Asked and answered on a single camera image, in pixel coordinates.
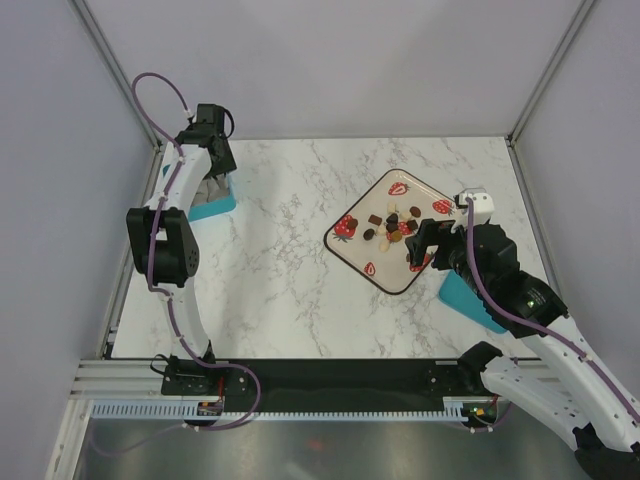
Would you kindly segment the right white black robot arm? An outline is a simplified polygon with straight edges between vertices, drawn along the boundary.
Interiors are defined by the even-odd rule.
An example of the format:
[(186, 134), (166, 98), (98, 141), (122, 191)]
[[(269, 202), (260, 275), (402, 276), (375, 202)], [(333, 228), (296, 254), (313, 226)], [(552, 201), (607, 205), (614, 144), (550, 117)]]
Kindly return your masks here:
[(410, 263), (454, 271), (491, 318), (536, 353), (566, 391), (526, 376), (486, 342), (461, 357), (460, 388), (473, 395), (487, 389), (517, 405), (560, 437), (590, 478), (638, 478), (638, 401), (601, 364), (560, 297), (521, 269), (516, 245), (504, 230), (433, 219), (411, 220), (408, 227)]

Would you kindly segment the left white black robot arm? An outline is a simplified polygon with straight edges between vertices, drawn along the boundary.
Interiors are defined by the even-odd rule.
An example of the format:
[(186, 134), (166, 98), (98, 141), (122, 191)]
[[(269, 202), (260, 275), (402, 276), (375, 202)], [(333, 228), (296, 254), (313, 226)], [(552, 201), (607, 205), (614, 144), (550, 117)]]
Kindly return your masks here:
[(189, 213), (203, 180), (228, 173), (225, 162), (233, 156), (225, 122), (232, 120), (220, 105), (198, 105), (194, 123), (167, 146), (166, 168), (151, 198), (126, 215), (134, 267), (162, 305), (172, 334), (170, 355), (193, 361), (183, 380), (197, 394), (213, 391), (219, 372), (195, 295), (200, 250)]

